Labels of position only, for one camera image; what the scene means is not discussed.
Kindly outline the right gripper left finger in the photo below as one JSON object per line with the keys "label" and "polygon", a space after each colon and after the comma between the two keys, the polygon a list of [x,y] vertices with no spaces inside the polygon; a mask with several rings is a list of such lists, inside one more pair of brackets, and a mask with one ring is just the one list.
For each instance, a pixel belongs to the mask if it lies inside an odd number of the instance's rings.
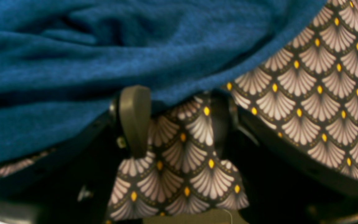
{"label": "right gripper left finger", "polygon": [[128,86],[114,95],[109,105],[110,126],[125,158],[142,159],[148,150],[151,121],[151,91],[141,85]]}

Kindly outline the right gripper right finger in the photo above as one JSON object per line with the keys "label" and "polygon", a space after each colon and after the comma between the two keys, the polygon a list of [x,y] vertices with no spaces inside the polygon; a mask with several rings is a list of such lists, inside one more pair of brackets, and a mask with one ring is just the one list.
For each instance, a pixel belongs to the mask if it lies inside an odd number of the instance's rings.
{"label": "right gripper right finger", "polygon": [[213,147],[217,156],[230,155],[238,128],[238,108],[228,92],[213,90],[210,95]]}

